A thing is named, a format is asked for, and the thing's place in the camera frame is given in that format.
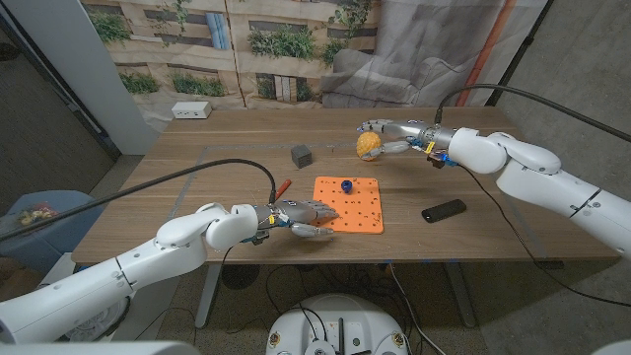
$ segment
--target backdrop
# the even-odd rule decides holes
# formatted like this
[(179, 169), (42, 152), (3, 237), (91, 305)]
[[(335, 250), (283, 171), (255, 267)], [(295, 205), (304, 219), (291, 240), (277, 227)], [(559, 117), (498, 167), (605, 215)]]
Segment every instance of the backdrop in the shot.
[[(145, 121), (214, 109), (432, 107), (497, 83), (545, 0), (82, 0)], [(483, 105), (490, 92), (455, 98)]]

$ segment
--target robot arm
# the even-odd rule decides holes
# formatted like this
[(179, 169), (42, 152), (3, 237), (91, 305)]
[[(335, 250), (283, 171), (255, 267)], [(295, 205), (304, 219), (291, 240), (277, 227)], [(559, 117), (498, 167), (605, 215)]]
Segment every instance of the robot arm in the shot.
[(423, 121), (375, 120), (365, 122), (358, 130), (405, 138), (412, 148), (428, 153), (438, 167), (453, 162), (479, 174), (503, 169), (496, 181), (502, 191), (570, 218), (622, 256), (631, 258), (631, 202), (564, 172), (559, 158), (544, 148), (506, 133), (483, 137), (474, 129), (453, 130)]
[(0, 342), (54, 341), (132, 292), (196, 269), (206, 261), (202, 239), (213, 249), (227, 250), (238, 243), (261, 243), (274, 227), (311, 237), (332, 230), (308, 223), (334, 217), (333, 209), (313, 201), (235, 205), (230, 212), (218, 203), (204, 205), (194, 214), (167, 222), (156, 238), (137, 248), (0, 303)]

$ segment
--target orange marker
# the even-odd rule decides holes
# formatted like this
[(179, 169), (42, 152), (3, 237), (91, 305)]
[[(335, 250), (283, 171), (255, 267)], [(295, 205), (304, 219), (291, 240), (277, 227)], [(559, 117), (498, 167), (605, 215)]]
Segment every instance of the orange marker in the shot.
[(285, 190), (287, 189), (287, 187), (289, 187), (290, 184), (292, 184), (292, 181), (289, 179), (286, 179), (285, 182), (283, 182), (283, 184), (280, 185), (280, 187), (278, 187), (278, 189), (276, 190), (276, 199), (280, 198), (280, 195), (282, 195), (283, 192), (285, 192)]

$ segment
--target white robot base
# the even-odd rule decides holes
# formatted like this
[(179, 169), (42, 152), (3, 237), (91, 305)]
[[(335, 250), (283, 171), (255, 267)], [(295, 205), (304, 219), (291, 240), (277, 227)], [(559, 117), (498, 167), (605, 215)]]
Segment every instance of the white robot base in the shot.
[(265, 353), (335, 355), (336, 352), (403, 355), (407, 354), (407, 343), (396, 320), (376, 305), (352, 295), (325, 294), (306, 299), (277, 319), (269, 332)]

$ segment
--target black phone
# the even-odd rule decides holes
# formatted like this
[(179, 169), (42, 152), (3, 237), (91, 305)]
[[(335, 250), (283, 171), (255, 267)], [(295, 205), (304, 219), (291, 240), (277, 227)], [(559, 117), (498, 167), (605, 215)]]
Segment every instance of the black phone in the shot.
[(462, 213), (466, 210), (466, 205), (462, 200), (455, 199), (453, 201), (445, 202), (438, 206), (434, 206), (423, 210), (421, 214), (423, 215), (423, 219), (427, 221), (427, 223), (434, 223), (446, 218), (455, 216), (458, 213)]

